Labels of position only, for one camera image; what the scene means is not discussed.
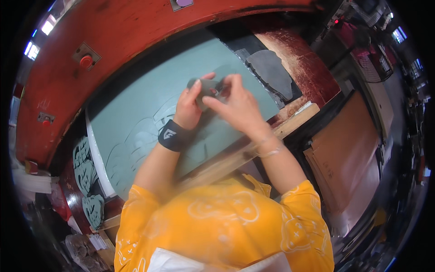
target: person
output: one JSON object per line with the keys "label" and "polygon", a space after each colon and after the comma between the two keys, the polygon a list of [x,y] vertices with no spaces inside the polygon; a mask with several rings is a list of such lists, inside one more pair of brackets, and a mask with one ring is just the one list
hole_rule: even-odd
{"label": "person", "polygon": [[[282,194],[280,203],[269,198],[269,185],[245,174],[244,181],[227,178],[169,198],[180,152],[161,140],[163,128],[123,207],[115,271],[334,270],[319,195],[262,119],[241,75],[228,75],[224,85],[225,103],[209,96],[202,101],[254,142],[270,181]],[[196,103],[200,91],[198,80],[181,93],[172,125],[186,131],[196,127],[202,113]],[[176,133],[171,130],[166,138]]]}

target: wristband logo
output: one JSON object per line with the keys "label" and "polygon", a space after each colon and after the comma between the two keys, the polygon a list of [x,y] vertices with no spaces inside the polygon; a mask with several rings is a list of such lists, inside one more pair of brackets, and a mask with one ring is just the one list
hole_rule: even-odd
{"label": "wristband logo", "polygon": [[169,128],[164,132],[164,134],[163,134],[163,139],[164,140],[166,140],[166,139],[169,139],[169,138],[171,138],[172,136],[174,136],[175,134],[177,134],[176,132],[174,132],[174,131],[172,131],[172,130],[170,130]]}

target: black wristband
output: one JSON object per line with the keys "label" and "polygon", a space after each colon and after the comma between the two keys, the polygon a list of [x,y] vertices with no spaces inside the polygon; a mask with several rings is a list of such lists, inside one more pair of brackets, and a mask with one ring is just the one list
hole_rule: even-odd
{"label": "black wristband", "polygon": [[159,134],[159,143],[169,150],[180,152],[189,143],[192,131],[169,120]]}

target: yellow t-shirt with white print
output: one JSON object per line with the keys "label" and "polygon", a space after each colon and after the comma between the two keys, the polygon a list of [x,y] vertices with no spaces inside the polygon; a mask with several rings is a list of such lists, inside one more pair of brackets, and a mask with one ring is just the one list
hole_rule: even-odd
{"label": "yellow t-shirt with white print", "polygon": [[187,190],[163,206],[133,185],[121,213],[115,271],[146,271],[156,248],[236,270],[282,251],[293,272],[333,271],[330,235],[311,183],[277,203],[269,185],[244,177],[254,190],[232,178]]}

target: red button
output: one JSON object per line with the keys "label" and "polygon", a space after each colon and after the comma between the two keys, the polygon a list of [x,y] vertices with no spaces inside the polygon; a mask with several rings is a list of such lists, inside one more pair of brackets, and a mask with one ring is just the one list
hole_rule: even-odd
{"label": "red button", "polygon": [[92,66],[92,62],[93,62],[92,57],[90,55],[86,55],[80,60],[80,66],[85,69],[88,69],[89,67]]}

